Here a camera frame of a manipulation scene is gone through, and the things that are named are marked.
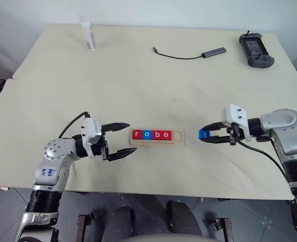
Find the floor tile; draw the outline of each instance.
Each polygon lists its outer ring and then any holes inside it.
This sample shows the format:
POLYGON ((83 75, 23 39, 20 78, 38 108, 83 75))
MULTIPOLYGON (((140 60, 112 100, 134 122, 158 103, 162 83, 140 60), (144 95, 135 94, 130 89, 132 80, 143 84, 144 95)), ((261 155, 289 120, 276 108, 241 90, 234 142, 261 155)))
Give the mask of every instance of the floor tile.
POLYGON ((266 226, 261 218, 254 215, 236 200, 220 202, 217 199, 205 198, 203 202, 196 204, 193 214, 204 236, 221 241, 224 241, 223 231, 212 231, 206 225, 205 220, 218 217, 229 218, 235 242, 260 241, 266 226))
POLYGON ((135 212, 135 229, 134 235, 152 234, 152 233, 165 233, 155 221, 151 220, 144 214, 139 207, 132 203, 127 197, 121 197, 116 204, 111 208, 111 214, 115 209, 121 206, 130 206, 135 212))
POLYGON ((275 206, 269 216, 269 224, 290 241, 297 241, 297 232, 294 229, 289 204, 286 201, 275 201, 275 206))
POLYGON ((261 242, 297 242, 297 236, 291 238, 272 226, 267 226, 261 242))
POLYGON ((251 199, 241 199, 236 200, 238 203, 243 205, 246 209, 259 216, 261 219, 268 219, 275 202, 273 200, 251 200, 251 199))
POLYGON ((94 209, 108 210, 118 199, 117 194, 87 193, 82 195, 74 192, 64 192, 60 200, 58 223, 59 238, 63 242, 75 241, 77 222, 81 214, 89 214, 94 209))
POLYGON ((25 206, 15 189, 0 191, 0 237, 21 217, 25 206))
POLYGON ((0 242, 14 241, 20 218, 10 227, 10 229, 0 237, 0 242))
POLYGON ((200 198, 166 196, 166 195, 147 195, 147 194, 126 194, 132 203, 136 204, 142 212, 151 220, 155 221, 164 231, 168 231, 166 226, 166 204, 168 201, 184 202, 192 209, 200 198))
MULTIPOLYGON (((108 216, 108 211, 105 211, 105 218, 103 223, 106 221, 106 217, 108 216)), ((100 225, 98 223, 102 223, 102 221, 96 221, 95 219, 91 221, 91 225, 86 226, 86 232, 84 236, 84 242, 101 242, 104 224, 100 225)))
POLYGON ((30 195, 32 192, 31 188, 15 188, 15 190, 21 195, 26 203, 28 203, 30 199, 30 195))

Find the black cylinder joint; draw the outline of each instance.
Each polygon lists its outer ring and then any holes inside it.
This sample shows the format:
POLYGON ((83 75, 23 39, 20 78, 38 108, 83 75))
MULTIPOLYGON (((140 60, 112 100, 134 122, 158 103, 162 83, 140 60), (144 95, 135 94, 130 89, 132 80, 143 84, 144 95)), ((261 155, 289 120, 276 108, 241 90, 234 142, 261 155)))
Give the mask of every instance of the black cylinder joint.
POLYGON ((264 134, 259 118, 250 118, 248 119, 249 133, 252 136, 261 136, 264 134))
POLYGON ((26 212, 53 213, 57 212, 62 193, 43 190, 32 190, 26 212))

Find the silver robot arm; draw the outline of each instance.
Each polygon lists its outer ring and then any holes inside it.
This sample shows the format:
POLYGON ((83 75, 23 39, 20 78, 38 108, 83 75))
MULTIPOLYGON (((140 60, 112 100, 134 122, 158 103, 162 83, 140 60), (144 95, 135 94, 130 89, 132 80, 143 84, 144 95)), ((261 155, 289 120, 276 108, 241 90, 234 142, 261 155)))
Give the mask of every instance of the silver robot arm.
POLYGON ((200 130, 200 139, 208 143, 238 142, 247 147, 241 140, 256 138, 258 142, 271 141, 284 171, 295 200, 291 201, 293 223, 297 230, 297 112, 291 109, 279 109, 261 115, 260 118, 247 119, 246 112, 230 104, 222 115, 222 122, 213 123, 200 130), (210 131, 227 128, 229 136, 211 136, 210 131))
POLYGON ((86 113, 80 135, 57 138, 45 145, 43 161, 36 171, 30 201, 21 217, 15 242, 57 242, 58 230, 52 226, 57 223, 58 207, 71 164, 86 156, 92 158, 102 155, 103 160, 112 161, 133 153, 136 148, 126 148, 109 154, 104 137, 107 131, 118 131, 128 126, 129 124, 125 123, 101 126, 86 113))

